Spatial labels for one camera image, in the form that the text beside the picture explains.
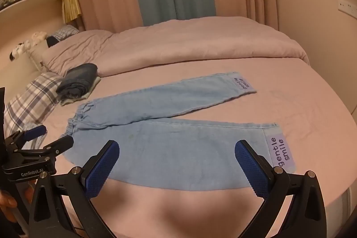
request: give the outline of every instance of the shelf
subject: shelf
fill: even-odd
[[[0,25],[13,16],[19,16],[26,9],[56,0],[17,0],[0,10]]]

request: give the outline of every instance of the stack of folded clothes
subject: stack of folded clothes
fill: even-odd
[[[87,99],[100,81],[97,70],[98,67],[92,63],[70,69],[56,90],[60,104],[63,106]]]

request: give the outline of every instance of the hand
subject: hand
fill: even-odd
[[[33,188],[29,186],[26,191],[25,191],[25,198],[28,200],[28,202],[31,204],[32,202],[32,197],[33,197]],[[11,221],[11,222],[17,222],[16,218],[11,212],[11,209],[16,208],[17,203],[16,200],[8,195],[7,193],[4,193],[4,191],[0,191],[0,208],[2,212],[4,213],[5,217]]]

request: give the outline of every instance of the checkered pillow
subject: checkered pillow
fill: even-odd
[[[61,81],[62,77],[55,73],[43,73],[27,85],[24,94],[11,99],[5,105],[5,136],[23,130],[28,122],[41,124],[58,103],[56,90]]]
[[[64,39],[77,33],[79,33],[79,30],[77,30],[75,27],[73,27],[72,25],[65,25],[53,34],[51,34],[51,36],[55,37],[58,41],[63,41]]]

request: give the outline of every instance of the bed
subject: bed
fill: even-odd
[[[192,77],[240,72],[257,90],[256,94],[178,118],[277,122],[293,154],[295,172],[313,170],[317,174],[327,208],[328,235],[334,237],[344,222],[344,193],[357,177],[357,127],[336,93],[308,65],[305,52],[295,41],[241,17],[169,21],[117,35],[109,33],[98,45],[98,38],[108,33],[79,33],[51,47],[43,60],[58,74],[82,62],[96,63],[102,80],[89,100]],[[79,56],[74,52],[81,51],[78,40],[83,35],[91,35],[97,41],[84,45],[90,53],[73,57]],[[147,46],[146,54],[137,53],[142,46]],[[117,63],[115,69],[108,67],[110,56]],[[83,102],[54,108],[44,122],[48,135],[43,145],[65,132],[67,119]],[[67,173],[73,166],[63,156],[58,157],[58,173]],[[116,235],[134,238],[238,237],[262,202],[251,188],[190,192],[111,179],[92,201]],[[289,201],[269,237],[279,230]],[[68,200],[66,204],[80,228]]]

